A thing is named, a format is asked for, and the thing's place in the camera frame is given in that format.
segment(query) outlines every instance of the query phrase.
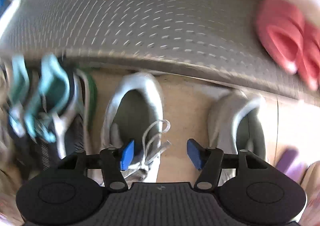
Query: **teal sneaker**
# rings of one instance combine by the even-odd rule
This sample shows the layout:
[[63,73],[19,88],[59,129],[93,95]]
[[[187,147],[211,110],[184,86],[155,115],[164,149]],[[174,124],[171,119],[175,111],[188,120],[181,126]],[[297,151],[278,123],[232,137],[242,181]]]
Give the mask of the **teal sneaker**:
[[15,55],[11,62],[4,62],[1,70],[4,74],[3,82],[6,84],[6,97],[1,104],[0,127],[2,141],[6,141],[9,146],[7,154],[2,153],[2,157],[6,164],[13,161],[21,176],[25,178],[28,177],[34,162],[30,156],[28,134],[23,122],[24,108],[38,84],[39,73],[26,68],[22,55]]
[[89,74],[64,68],[54,55],[41,62],[41,78],[26,107],[24,122],[41,170],[76,150],[92,153],[89,130],[96,85]]

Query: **shoe insole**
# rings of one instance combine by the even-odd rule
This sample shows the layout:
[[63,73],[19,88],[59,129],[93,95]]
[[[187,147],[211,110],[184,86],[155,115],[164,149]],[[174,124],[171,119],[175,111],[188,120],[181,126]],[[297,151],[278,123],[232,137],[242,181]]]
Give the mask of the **shoe insole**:
[[137,90],[125,94],[119,105],[113,123],[119,128],[120,138],[124,145],[134,139],[134,155],[142,150],[142,135],[150,125],[148,105]]
[[264,159],[266,154],[264,134],[257,118],[257,109],[250,111],[239,123],[237,129],[237,149],[248,149]]
[[51,83],[49,90],[45,96],[47,112],[53,109],[55,105],[60,102],[61,98],[65,94],[65,90],[66,86],[64,81],[55,79]]

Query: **textured grip surface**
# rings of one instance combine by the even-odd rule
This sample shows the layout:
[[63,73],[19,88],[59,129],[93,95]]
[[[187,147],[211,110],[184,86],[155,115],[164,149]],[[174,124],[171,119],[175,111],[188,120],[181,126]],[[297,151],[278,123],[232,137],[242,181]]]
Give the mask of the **textured grip surface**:
[[0,50],[31,59],[66,51],[87,63],[195,76],[314,103],[318,94],[260,45],[253,27],[259,1],[24,0]]
[[213,195],[189,183],[136,183],[111,194],[103,207],[76,226],[244,226],[228,216]]

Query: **black mount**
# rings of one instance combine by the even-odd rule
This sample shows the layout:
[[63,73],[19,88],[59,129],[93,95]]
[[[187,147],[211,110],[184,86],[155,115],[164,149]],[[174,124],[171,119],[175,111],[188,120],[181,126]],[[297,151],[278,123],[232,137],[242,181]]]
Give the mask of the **black mount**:
[[[303,189],[250,151],[224,154],[190,139],[187,152],[202,170],[194,188],[134,183],[129,190],[121,150],[110,148],[90,156],[74,152],[43,171],[20,188],[17,207],[30,225],[286,225],[302,214]],[[236,176],[218,187],[221,170],[231,168]],[[105,187],[86,176],[88,169],[102,170]]]

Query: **sneaker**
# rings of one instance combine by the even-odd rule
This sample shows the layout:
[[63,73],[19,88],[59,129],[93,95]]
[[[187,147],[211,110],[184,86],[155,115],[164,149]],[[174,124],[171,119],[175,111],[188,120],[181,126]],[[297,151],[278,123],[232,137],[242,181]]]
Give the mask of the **sneaker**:
[[41,62],[41,79],[24,116],[36,166],[45,170],[76,150],[92,153],[89,128],[95,83],[83,71],[63,68],[54,55]]
[[2,104],[0,126],[2,140],[6,141],[9,146],[5,151],[7,154],[2,155],[2,158],[6,160],[6,163],[11,160],[14,145],[13,162],[19,168],[21,176],[26,179],[33,161],[29,153],[28,135],[24,127],[23,115],[24,107],[39,81],[39,74],[36,70],[26,68],[22,55],[13,56],[11,63],[3,65],[2,71],[4,73],[2,81],[6,83],[7,97],[5,97],[6,102]]
[[101,131],[101,149],[121,148],[134,139],[134,156],[122,171],[133,182],[156,182],[160,155],[170,145],[161,144],[161,134],[170,129],[163,119],[163,99],[158,81],[149,73],[125,76],[109,101]]
[[[264,98],[248,98],[235,90],[218,100],[209,112],[209,146],[217,147],[226,154],[238,154],[247,149],[266,160],[264,133],[257,114]],[[234,177],[235,169],[223,169],[219,186]]]

